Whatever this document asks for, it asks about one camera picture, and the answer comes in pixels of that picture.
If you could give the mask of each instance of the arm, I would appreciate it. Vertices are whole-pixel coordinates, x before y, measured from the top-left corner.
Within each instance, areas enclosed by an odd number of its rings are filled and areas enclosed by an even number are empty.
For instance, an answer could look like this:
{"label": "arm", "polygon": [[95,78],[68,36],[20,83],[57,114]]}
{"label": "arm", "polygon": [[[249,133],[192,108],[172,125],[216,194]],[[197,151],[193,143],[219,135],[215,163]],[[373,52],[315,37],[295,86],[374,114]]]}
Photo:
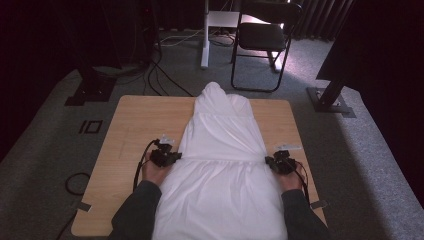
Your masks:
{"label": "arm", "polygon": [[[302,166],[299,163],[296,164],[296,171],[300,173]],[[283,191],[281,198],[284,204],[284,220],[286,222],[288,239],[330,239],[330,233],[327,227],[315,215],[306,202],[299,176],[294,172],[288,175],[274,175]]]}
{"label": "arm", "polygon": [[162,192],[162,184],[171,166],[157,167],[148,161],[142,168],[142,181],[125,200],[112,219],[110,240],[151,239],[155,224],[156,208]]}

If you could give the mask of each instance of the black controller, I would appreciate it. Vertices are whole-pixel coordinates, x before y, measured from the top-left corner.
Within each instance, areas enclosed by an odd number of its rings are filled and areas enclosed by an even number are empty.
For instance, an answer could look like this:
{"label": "black controller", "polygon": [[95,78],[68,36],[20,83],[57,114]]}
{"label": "black controller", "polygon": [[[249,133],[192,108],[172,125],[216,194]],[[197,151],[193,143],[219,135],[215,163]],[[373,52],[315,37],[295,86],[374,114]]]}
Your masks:
{"label": "black controller", "polygon": [[181,158],[181,153],[171,152],[171,145],[159,143],[159,140],[156,140],[154,144],[158,147],[158,149],[152,151],[150,160],[154,162],[156,166],[167,167],[174,164]]}
{"label": "black controller", "polygon": [[277,174],[287,175],[296,170],[296,160],[290,158],[287,150],[275,152],[274,158],[265,157],[265,162]]}

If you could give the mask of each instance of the chair seat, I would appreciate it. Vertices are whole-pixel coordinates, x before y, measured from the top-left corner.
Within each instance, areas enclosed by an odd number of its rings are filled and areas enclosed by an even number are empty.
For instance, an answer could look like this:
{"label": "chair seat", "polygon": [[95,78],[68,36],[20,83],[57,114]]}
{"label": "chair seat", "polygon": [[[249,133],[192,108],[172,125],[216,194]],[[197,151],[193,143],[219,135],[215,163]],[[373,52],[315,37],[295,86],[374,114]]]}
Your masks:
{"label": "chair seat", "polygon": [[282,52],[286,48],[283,30],[275,24],[242,23],[239,41],[247,50]]}

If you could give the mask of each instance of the dark sleeve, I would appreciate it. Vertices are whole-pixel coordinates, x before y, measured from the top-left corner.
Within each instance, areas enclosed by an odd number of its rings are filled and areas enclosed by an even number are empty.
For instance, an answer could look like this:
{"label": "dark sleeve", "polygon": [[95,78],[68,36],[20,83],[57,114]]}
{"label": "dark sleeve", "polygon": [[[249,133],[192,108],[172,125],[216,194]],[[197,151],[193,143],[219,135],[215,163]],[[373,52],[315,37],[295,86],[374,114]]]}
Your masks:
{"label": "dark sleeve", "polygon": [[284,192],[281,198],[289,240],[330,239],[328,228],[311,210],[302,190]]}
{"label": "dark sleeve", "polygon": [[113,231],[108,239],[151,239],[161,195],[156,184],[141,181],[113,217]]}

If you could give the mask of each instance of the person's left hand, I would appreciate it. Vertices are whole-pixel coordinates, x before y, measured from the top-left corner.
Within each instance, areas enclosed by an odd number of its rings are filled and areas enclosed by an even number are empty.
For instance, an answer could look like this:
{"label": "person's left hand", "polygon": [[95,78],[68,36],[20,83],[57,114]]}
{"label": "person's left hand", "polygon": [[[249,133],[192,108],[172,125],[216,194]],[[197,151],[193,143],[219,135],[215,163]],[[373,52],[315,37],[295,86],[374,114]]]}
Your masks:
{"label": "person's left hand", "polygon": [[146,154],[146,163],[142,168],[142,179],[146,181],[150,181],[156,184],[158,187],[165,180],[168,172],[171,170],[171,166],[167,166],[164,168],[156,166],[152,161],[150,161],[150,153]]}

